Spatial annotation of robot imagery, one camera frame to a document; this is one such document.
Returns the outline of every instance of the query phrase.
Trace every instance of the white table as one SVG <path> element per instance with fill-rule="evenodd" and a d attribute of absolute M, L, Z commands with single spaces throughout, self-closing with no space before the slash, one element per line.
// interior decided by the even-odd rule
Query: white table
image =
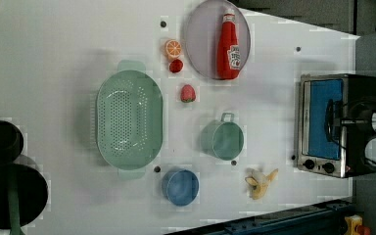
<path fill-rule="evenodd" d="M 353 72 L 357 37 L 243 11 L 252 51 L 238 79 L 201 77 L 186 57 L 183 72 L 171 74 L 160 46 L 167 38 L 183 39 L 181 25 L 200 2 L 0 2 L 0 118 L 27 134 L 24 153 L 50 185 L 49 204 L 23 228 L 27 234 L 161 234 L 352 195 L 350 179 L 299 171 L 291 156 L 296 82 L 302 73 Z M 144 177 L 129 181 L 98 152 L 95 100 L 121 59 L 140 56 L 164 95 L 164 144 Z M 178 100 L 185 83 L 198 93 L 188 105 Z M 236 166 L 199 148 L 200 131 L 222 112 L 235 113 L 246 134 Z M 161 173 L 153 172 L 156 165 Z M 185 208 L 160 192 L 173 166 L 200 178 L 200 195 Z M 244 180 L 251 168 L 279 168 L 258 201 Z"/>

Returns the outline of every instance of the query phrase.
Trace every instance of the oven knob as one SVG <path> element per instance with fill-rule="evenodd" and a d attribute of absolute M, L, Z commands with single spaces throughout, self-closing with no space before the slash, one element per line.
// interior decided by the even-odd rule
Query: oven knob
<path fill-rule="evenodd" d="M 325 171 L 326 171 L 327 173 L 332 173 L 332 172 L 334 172 L 334 170 L 335 170 L 334 165 L 331 164 L 331 163 L 324 164 L 324 165 L 322 166 L 322 168 L 325 169 Z"/>
<path fill-rule="evenodd" d="M 312 160 L 306 160 L 304 166 L 308 169 L 313 169 L 315 167 L 315 162 Z"/>

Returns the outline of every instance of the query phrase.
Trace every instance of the red ketchup bottle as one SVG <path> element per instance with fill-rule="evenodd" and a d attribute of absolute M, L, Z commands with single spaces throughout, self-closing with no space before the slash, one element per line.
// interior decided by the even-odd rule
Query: red ketchup bottle
<path fill-rule="evenodd" d="M 234 23 L 234 10 L 227 9 L 222 21 L 216 53 L 216 71 L 223 80 L 234 79 L 240 72 L 240 50 Z"/>

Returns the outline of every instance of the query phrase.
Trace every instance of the blue bowl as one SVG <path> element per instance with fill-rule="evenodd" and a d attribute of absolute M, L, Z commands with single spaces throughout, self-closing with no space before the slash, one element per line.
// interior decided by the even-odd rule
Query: blue bowl
<path fill-rule="evenodd" d="M 164 195 L 176 206 L 187 206 L 197 197 L 200 184 L 195 173 L 187 169 L 169 171 L 162 181 Z"/>

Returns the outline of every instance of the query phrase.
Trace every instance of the ketchup label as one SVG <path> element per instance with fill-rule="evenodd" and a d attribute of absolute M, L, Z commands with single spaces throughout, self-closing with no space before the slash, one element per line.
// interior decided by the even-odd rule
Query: ketchup label
<path fill-rule="evenodd" d="M 228 61 L 231 70 L 240 69 L 240 49 L 238 45 L 230 46 L 230 50 L 227 51 Z"/>

